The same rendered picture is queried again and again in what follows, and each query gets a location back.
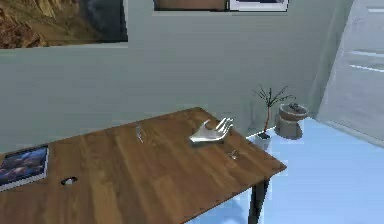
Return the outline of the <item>bare twig plant white pot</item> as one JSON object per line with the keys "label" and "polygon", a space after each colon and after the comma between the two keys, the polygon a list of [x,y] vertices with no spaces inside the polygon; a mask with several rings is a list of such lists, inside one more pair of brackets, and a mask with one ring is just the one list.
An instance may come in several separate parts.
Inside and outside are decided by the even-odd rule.
{"label": "bare twig plant white pot", "polygon": [[271,136],[267,133],[268,125],[271,119],[271,108],[279,102],[283,102],[287,99],[295,99],[292,94],[285,94],[287,86],[284,86],[277,93],[273,93],[272,88],[265,90],[262,85],[259,85],[258,90],[254,90],[254,93],[260,97],[266,106],[266,118],[263,123],[263,128],[255,136],[255,143],[262,150],[266,150],[271,141]]}

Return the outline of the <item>blue cover book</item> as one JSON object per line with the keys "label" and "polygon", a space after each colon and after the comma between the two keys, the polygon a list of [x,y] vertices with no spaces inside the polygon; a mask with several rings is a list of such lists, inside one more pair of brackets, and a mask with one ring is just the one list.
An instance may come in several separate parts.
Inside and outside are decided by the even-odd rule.
{"label": "blue cover book", "polygon": [[0,164],[0,192],[46,178],[48,160],[47,145],[5,155]]}

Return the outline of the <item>pale grey room door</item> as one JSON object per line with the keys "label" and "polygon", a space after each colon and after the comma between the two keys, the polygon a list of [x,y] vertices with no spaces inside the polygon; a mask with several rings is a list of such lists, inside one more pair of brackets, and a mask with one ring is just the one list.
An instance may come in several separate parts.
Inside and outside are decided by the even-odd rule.
{"label": "pale grey room door", "polygon": [[354,0],[318,119],[384,141],[384,0]]}

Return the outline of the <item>brown framed wall picture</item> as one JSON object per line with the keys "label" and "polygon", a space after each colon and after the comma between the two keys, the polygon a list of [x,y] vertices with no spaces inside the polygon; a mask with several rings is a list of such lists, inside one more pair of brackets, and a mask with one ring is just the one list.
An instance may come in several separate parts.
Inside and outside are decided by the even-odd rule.
{"label": "brown framed wall picture", "polygon": [[155,11],[226,11],[227,0],[153,0]]}

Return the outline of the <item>white framed wall picture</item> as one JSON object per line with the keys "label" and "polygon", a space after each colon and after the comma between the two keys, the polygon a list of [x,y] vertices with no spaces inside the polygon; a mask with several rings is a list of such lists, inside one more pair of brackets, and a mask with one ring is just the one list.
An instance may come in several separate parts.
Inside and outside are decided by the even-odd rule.
{"label": "white framed wall picture", "polygon": [[234,12],[286,12],[290,0],[228,0]]}

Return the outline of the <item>brown grey stone pot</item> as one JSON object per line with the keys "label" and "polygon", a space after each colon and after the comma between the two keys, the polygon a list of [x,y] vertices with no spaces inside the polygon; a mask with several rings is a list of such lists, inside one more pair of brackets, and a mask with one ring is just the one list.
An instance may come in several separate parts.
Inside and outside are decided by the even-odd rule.
{"label": "brown grey stone pot", "polygon": [[281,104],[275,116],[277,135],[291,140],[302,137],[299,122],[308,117],[308,110],[297,103]]}

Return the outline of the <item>brown landscape wall picture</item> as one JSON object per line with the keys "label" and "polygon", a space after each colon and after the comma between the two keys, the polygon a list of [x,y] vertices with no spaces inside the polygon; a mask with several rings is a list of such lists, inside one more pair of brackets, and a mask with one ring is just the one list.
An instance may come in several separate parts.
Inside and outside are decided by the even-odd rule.
{"label": "brown landscape wall picture", "polygon": [[123,0],[0,0],[0,49],[127,40]]}

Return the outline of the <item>brown wooden table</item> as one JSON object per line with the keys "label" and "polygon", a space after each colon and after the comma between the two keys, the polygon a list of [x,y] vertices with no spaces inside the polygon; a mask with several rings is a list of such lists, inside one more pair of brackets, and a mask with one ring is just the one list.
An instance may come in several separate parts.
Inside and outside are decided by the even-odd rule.
{"label": "brown wooden table", "polygon": [[250,187],[261,201],[285,165],[237,131],[192,145],[206,120],[195,107],[50,143],[47,177],[0,193],[0,224],[184,224]]}

